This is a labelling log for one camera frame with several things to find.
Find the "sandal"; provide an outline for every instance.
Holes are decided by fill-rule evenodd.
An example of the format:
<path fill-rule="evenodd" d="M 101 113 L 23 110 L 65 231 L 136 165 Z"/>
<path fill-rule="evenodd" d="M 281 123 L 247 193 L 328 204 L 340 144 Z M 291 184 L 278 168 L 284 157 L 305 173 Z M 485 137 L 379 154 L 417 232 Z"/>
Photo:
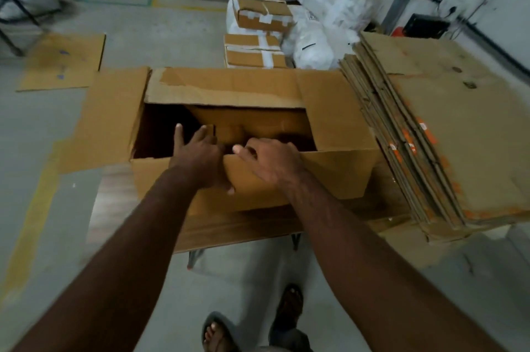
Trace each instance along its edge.
<path fill-rule="evenodd" d="M 211 333 L 210 340 L 206 333 Z M 205 352 L 241 352 L 226 324 L 216 314 L 210 314 L 202 326 L 202 347 Z"/>
<path fill-rule="evenodd" d="M 287 285 L 276 309 L 276 316 L 269 331 L 269 341 L 274 330 L 284 332 L 296 328 L 303 306 L 304 295 L 300 287 L 296 284 Z"/>

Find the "hand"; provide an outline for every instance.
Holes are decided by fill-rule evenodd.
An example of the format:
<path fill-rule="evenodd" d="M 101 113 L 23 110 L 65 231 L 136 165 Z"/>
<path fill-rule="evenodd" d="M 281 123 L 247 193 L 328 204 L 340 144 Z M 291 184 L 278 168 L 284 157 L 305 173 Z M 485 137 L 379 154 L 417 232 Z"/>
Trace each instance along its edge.
<path fill-rule="evenodd" d="M 306 172 L 300 153 L 293 143 L 269 138 L 251 138 L 245 148 L 236 144 L 234 153 L 247 162 L 252 172 L 268 183 L 281 187 Z"/>
<path fill-rule="evenodd" d="M 207 134 L 206 126 L 197 130 L 190 142 L 184 145 L 182 125 L 179 123 L 175 127 L 173 157 L 168 171 L 178 171 L 179 175 L 184 173 L 198 188 L 218 186 L 233 194 L 234 187 L 222 164 L 224 149 L 223 144 L 217 144 L 215 136 Z"/>

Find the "black sandal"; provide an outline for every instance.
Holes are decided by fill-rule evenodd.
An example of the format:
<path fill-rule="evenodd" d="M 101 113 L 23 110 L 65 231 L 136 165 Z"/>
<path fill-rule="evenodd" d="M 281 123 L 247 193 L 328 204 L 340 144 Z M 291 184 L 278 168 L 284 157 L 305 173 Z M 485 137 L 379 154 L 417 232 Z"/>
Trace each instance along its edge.
<path fill-rule="evenodd" d="M 226 326 L 226 324 L 223 322 L 223 319 L 215 314 L 215 313 L 211 313 L 207 318 L 206 318 L 206 321 L 204 322 L 204 324 L 202 325 L 202 334 L 201 334 L 201 342 L 202 342 L 202 345 L 204 346 L 204 342 L 206 341 L 206 330 L 208 329 L 208 327 L 210 327 L 213 323 L 215 323 L 215 325 L 217 326 L 217 329 L 214 331 L 214 334 L 217 332 L 217 331 L 222 331 L 222 335 L 221 335 L 221 339 L 219 340 L 219 342 L 217 343 L 217 346 L 215 348 L 215 350 L 208 350 L 208 349 L 205 349 L 205 350 L 208 350 L 208 352 L 217 352 L 217 349 L 219 348 L 219 346 L 221 345 L 221 343 L 223 342 L 223 339 L 225 339 L 225 341 L 228 343 L 227 347 L 226 347 L 226 350 L 225 351 L 222 351 L 222 352 L 241 352 L 241 350 L 239 349 L 239 347 L 236 345 L 236 343 L 234 342 L 234 338 L 232 338 L 232 334 L 230 334 L 230 331 L 228 329 L 228 327 Z"/>
<path fill-rule="evenodd" d="M 274 330 L 288 331 L 296 328 L 303 307 L 304 295 L 300 287 L 296 284 L 287 285 L 283 290 L 282 297 L 278 303 L 278 309 L 276 309 L 276 316 L 269 330 L 269 341 L 270 335 Z"/>

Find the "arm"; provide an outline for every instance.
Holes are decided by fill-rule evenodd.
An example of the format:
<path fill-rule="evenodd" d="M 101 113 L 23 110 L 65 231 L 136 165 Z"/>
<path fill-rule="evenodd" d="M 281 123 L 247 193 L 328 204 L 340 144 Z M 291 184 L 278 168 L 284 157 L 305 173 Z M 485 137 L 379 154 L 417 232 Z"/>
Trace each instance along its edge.
<path fill-rule="evenodd" d="M 293 144 L 250 139 L 247 148 L 234 152 L 293 205 L 326 280 L 374 352 L 503 351 L 330 195 Z"/>
<path fill-rule="evenodd" d="M 222 146 L 200 128 L 142 202 L 13 351 L 132 351 L 162 290 L 188 206 L 199 188 L 231 189 Z"/>

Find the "concrete floor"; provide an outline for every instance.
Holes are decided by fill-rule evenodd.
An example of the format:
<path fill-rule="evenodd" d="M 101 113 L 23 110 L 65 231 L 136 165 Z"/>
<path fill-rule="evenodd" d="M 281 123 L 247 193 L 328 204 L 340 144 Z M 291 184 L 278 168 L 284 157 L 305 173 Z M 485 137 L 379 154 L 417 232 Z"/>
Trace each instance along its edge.
<path fill-rule="evenodd" d="M 208 4 L 191 10 L 189 0 L 171 2 L 171 7 L 151 7 L 153 0 L 80 0 L 48 26 L 63 33 L 107 33 L 103 67 L 222 66 L 225 14 L 208 11 Z M 28 26 L 7 32 L 22 45 L 36 37 L 36 29 Z M 0 43 L 0 283 L 46 156 L 54 141 L 72 132 L 85 93 L 15 93 L 23 64 Z M 61 177 L 30 279 L 0 308 L 0 351 L 13 346 L 82 268 L 100 179 L 101 170 Z M 514 239 L 479 236 L 423 273 L 515 352 L 530 349 L 530 248 L 525 236 Z M 186 270 L 186 262 L 186 254 L 173 256 L 137 351 L 201 351 L 200 329 L 212 311 L 233 323 L 242 348 L 265 345 L 279 295 L 291 281 L 304 290 L 300 328 L 315 351 L 368 350 L 332 295 L 305 237 L 296 253 L 284 237 L 207 250 L 194 271 Z"/>

